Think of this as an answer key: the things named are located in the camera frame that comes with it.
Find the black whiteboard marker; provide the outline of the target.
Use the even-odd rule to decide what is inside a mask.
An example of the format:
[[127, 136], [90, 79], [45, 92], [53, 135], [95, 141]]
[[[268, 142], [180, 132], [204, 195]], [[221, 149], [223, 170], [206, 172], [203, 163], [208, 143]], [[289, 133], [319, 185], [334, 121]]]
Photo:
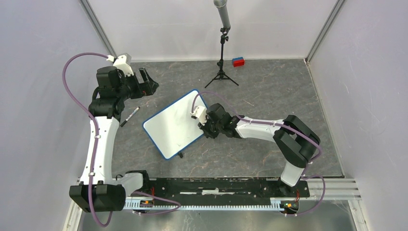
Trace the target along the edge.
[[120, 124], [120, 127], [123, 127], [139, 110], [140, 110], [140, 106], [138, 106], [138, 107]]

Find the blue-framed whiteboard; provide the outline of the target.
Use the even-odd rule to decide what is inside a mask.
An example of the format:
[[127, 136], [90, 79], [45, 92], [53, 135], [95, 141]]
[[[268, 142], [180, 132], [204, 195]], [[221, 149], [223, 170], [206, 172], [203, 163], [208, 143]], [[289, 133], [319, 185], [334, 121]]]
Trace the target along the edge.
[[207, 107], [193, 89], [143, 122], [142, 127], [165, 160], [182, 152], [204, 135], [198, 120], [191, 118], [193, 105]]

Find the silver microphone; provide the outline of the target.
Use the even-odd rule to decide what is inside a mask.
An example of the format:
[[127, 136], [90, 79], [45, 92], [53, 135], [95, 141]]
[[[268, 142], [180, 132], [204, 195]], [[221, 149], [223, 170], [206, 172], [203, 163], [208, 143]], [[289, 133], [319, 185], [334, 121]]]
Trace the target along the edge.
[[236, 86], [239, 86], [239, 84], [236, 81], [234, 81], [232, 78], [230, 78], [223, 69], [224, 67], [224, 59], [223, 59], [224, 58], [224, 44], [229, 40], [228, 33], [231, 28], [230, 19], [228, 15], [228, 9], [227, 9], [227, 0], [213, 0], [213, 4], [217, 8], [219, 16], [220, 16], [220, 20], [222, 22], [222, 28], [220, 29], [221, 51], [220, 51], [220, 59], [217, 62], [217, 66], [219, 67], [217, 75], [214, 78], [212, 78], [208, 84], [205, 85], [205, 88], [207, 88], [215, 80], [230, 80]]

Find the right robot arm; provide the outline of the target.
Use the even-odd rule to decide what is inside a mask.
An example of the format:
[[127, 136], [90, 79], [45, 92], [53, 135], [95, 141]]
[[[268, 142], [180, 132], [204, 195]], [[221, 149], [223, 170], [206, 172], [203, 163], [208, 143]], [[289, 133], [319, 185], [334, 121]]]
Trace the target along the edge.
[[277, 144], [286, 164], [280, 176], [278, 191], [291, 196], [297, 191], [297, 183], [315, 152], [321, 152], [320, 138], [295, 115], [281, 120], [256, 120], [243, 115], [231, 116], [219, 104], [209, 108], [194, 106], [191, 117], [199, 121], [198, 127], [207, 138], [219, 134], [237, 139], [259, 139]]

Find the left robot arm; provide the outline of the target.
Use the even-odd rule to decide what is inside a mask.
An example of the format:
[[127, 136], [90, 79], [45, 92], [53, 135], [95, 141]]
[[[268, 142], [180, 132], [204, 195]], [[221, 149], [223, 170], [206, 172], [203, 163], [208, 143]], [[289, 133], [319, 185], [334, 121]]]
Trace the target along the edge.
[[151, 96], [159, 84], [145, 68], [139, 68], [143, 82], [135, 74], [125, 76], [114, 66], [97, 70], [97, 88], [88, 107], [90, 113], [90, 144], [87, 160], [79, 184], [70, 187], [70, 198], [85, 212], [121, 211], [126, 197], [136, 192], [146, 196], [151, 191], [145, 170], [127, 171], [115, 179], [112, 175], [114, 142], [121, 113], [127, 99]]

